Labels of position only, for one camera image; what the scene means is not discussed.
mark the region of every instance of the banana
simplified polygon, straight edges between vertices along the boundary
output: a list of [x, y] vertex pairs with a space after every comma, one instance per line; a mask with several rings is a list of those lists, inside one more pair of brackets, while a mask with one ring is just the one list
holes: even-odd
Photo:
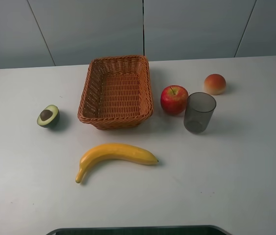
[[86, 152], [79, 162], [76, 183], [80, 183], [85, 173], [95, 164], [107, 159], [121, 159], [144, 165], [155, 165], [159, 161], [149, 151], [128, 144], [106, 143], [98, 145]]

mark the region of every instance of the avocado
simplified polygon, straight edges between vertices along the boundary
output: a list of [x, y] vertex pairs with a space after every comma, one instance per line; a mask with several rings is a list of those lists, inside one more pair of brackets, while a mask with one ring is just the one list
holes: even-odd
[[39, 115], [37, 124], [42, 127], [54, 127], [60, 119], [60, 112], [55, 105], [49, 105]]

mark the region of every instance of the woven basket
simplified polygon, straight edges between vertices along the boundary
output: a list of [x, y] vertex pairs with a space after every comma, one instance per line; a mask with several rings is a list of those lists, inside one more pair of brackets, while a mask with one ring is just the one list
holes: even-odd
[[134, 127], [153, 112], [146, 57], [128, 55], [93, 60], [88, 68], [78, 119], [97, 129]]

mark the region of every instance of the apple stem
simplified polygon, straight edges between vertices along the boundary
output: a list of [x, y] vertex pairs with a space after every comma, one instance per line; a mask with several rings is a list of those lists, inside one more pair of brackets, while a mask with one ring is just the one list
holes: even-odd
[[171, 87], [169, 87], [169, 88], [172, 90], [173, 94], [175, 94], [174, 90]]

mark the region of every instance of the transparent cup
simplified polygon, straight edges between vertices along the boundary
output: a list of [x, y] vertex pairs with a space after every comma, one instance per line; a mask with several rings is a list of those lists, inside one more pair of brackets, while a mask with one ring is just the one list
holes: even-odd
[[185, 128], [193, 133], [199, 134], [207, 128], [216, 107], [216, 100], [204, 92], [191, 94], [187, 100], [184, 116]]

